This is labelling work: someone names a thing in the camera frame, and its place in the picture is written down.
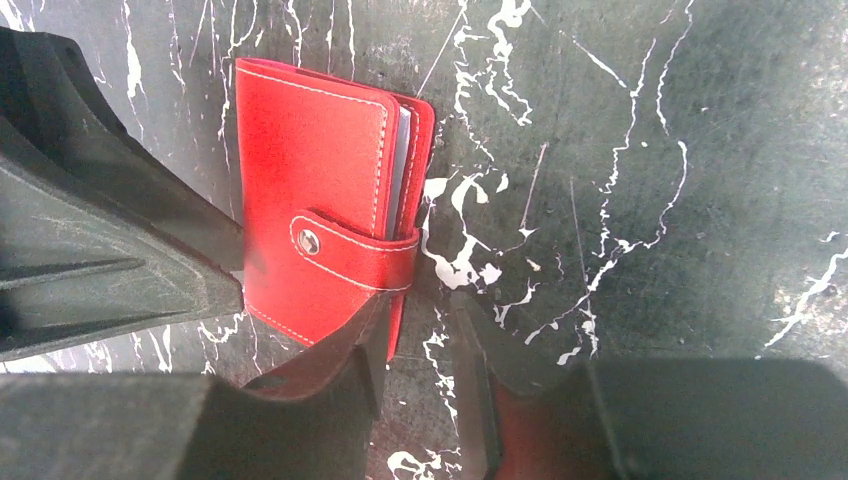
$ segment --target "red leather case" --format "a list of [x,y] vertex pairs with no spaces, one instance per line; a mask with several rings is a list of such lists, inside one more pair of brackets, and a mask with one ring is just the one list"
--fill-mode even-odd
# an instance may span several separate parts
[[[374,293],[398,292],[391,358],[403,292],[413,279],[433,109],[260,59],[236,61],[236,105],[248,311],[309,346],[344,325]],[[390,241],[399,105],[412,118],[394,235],[399,240]],[[302,245],[304,231],[310,233]],[[319,248],[310,253],[315,239]]]

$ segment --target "dark stone surface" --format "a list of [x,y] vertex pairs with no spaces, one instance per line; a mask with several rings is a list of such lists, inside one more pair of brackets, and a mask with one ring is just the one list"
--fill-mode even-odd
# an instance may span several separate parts
[[[552,362],[789,356],[848,378],[842,2],[2,0],[0,12],[79,42],[129,132],[237,219],[235,57],[434,105],[430,237],[373,478],[456,471],[450,358],[426,300],[453,287],[480,292],[493,321]],[[297,350],[237,316],[5,369],[240,384]]]

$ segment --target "wallet strap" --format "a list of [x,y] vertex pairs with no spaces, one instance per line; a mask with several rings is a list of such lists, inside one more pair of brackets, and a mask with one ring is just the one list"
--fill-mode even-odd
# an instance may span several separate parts
[[417,229],[403,240],[376,240],[301,210],[292,218],[289,234],[303,260],[360,288],[400,292],[412,286]]

